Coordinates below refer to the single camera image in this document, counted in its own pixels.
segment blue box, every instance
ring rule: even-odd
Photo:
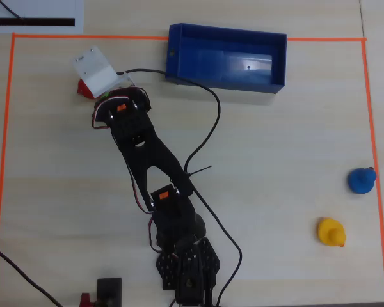
[[[166,72],[211,88],[276,94],[285,85],[286,48],[286,34],[172,24]]]

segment rubber duck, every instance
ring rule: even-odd
[[[323,244],[343,247],[346,243],[346,233],[340,222],[334,219],[323,219],[319,223],[317,235]]]
[[[365,194],[372,190],[377,179],[373,168],[356,168],[347,177],[348,186],[356,194]]]

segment red clip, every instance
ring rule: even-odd
[[[93,307],[94,304],[90,301],[89,293],[81,293],[81,300],[79,302],[79,307]]]
[[[78,81],[77,93],[81,94],[82,96],[88,99],[95,99],[95,97],[92,95],[91,91],[87,88],[87,85],[85,85],[82,79]]]

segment orange boundary line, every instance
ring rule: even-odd
[[[167,36],[142,36],[142,35],[59,35],[59,34],[16,34],[19,38],[98,38],[121,40],[168,40]],[[361,42],[366,38],[319,38],[319,37],[289,37],[290,42]]]
[[[384,213],[383,213],[383,200],[381,198],[380,171],[379,171],[379,168],[378,168],[376,136],[375,136],[375,133],[374,133],[374,120],[373,120],[373,117],[372,117],[372,105],[371,105],[369,72],[368,72],[368,68],[367,68],[367,53],[365,51],[365,42],[364,41],[361,41],[361,50],[362,50],[362,54],[363,54],[365,93],[367,95],[367,108],[368,108],[368,111],[369,111],[369,120],[370,120],[372,156],[374,158],[374,169],[377,172],[376,187],[377,187],[377,200],[378,200],[378,215],[379,215],[379,218],[380,218],[381,248],[382,248],[382,252],[383,252],[383,269],[384,269]]]
[[[167,36],[142,35],[59,35],[59,34],[16,34],[19,38],[93,38],[110,40],[168,40]]]
[[[8,66],[6,105],[4,109],[4,126],[3,126],[3,142],[1,145],[1,165],[0,165],[0,220],[1,220],[1,204],[3,200],[4,186],[4,167],[6,162],[6,143],[8,130],[8,113],[10,108],[10,92],[12,86],[14,48],[16,38],[93,38],[93,39],[126,39],[126,40],[168,40],[167,36],[137,36],[137,35],[36,35],[36,34],[15,34],[12,33],[12,44],[10,47],[10,62]],[[374,158],[374,169],[377,172],[377,199],[378,199],[378,214],[380,218],[380,233],[381,233],[381,248],[383,254],[383,269],[384,269],[384,216],[383,202],[381,199],[380,173],[378,168],[376,138],[374,134],[374,120],[372,117],[371,94],[369,84],[369,74],[367,68],[367,54],[365,51],[366,38],[288,38],[289,42],[361,42],[362,57],[364,66],[365,90],[367,95],[367,108],[369,112],[370,133],[372,155]]]
[[[289,42],[363,42],[367,40],[364,37],[356,38],[319,38],[319,37],[289,37]]]
[[[12,44],[11,44],[11,47],[10,47],[10,62],[8,64],[8,75],[7,75],[6,105],[4,107],[3,141],[1,143],[0,219],[1,219],[1,203],[2,203],[2,200],[3,200],[4,167],[5,167],[5,164],[6,164],[6,144],[7,144],[7,128],[8,128],[8,111],[9,111],[9,107],[10,107],[10,90],[11,90],[11,87],[12,87],[14,46],[15,46],[15,34],[12,33]]]

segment yellow rubber duck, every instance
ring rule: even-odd
[[[344,246],[346,243],[346,233],[340,222],[334,219],[323,219],[319,223],[317,235],[323,244],[329,246]]]

